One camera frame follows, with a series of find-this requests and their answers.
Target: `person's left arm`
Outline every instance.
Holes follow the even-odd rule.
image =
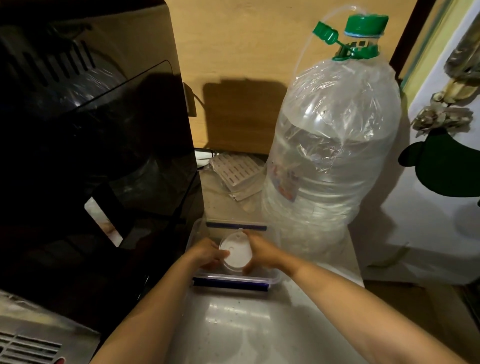
[[[228,251],[203,239],[182,255],[108,337],[90,364],[163,363],[182,300],[199,267],[214,268]]]

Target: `bottle label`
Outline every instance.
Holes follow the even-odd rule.
[[[300,185],[300,178],[295,172],[272,161],[268,164],[267,173],[278,193],[291,202],[295,201]]]

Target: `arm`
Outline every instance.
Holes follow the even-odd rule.
[[[199,241],[135,306],[90,364],[163,363],[194,272],[215,267],[228,254],[209,239]]]
[[[366,289],[280,250],[254,232],[246,234],[253,258],[244,273],[256,265],[282,270],[369,363],[465,364],[437,339]]]

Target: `dark green silhouette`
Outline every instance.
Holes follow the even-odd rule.
[[[480,150],[457,142],[445,128],[433,129],[424,142],[405,148],[398,162],[404,167],[415,166],[419,181],[438,194],[480,196]]]

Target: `white wall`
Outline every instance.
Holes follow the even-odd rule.
[[[479,11],[480,0],[475,0],[412,101],[409,120],[448,82],[443,71],[445,61]],[[480,149],[480,97],[468,107],[474,111],[471,130],[458,133],[455,139]],[[402,120],[383,173],[350,226],[363,278],[468,283],[480,276],[480,207],[477,206],[480,197],[436,194],[419,182],[414,167],[404,168],[398,164],[397,158],[406,146],[425,140],[424,136],[417,137],[408,119]],[[394,256],[405,245],[409,251],[397,264],[367,267]]]

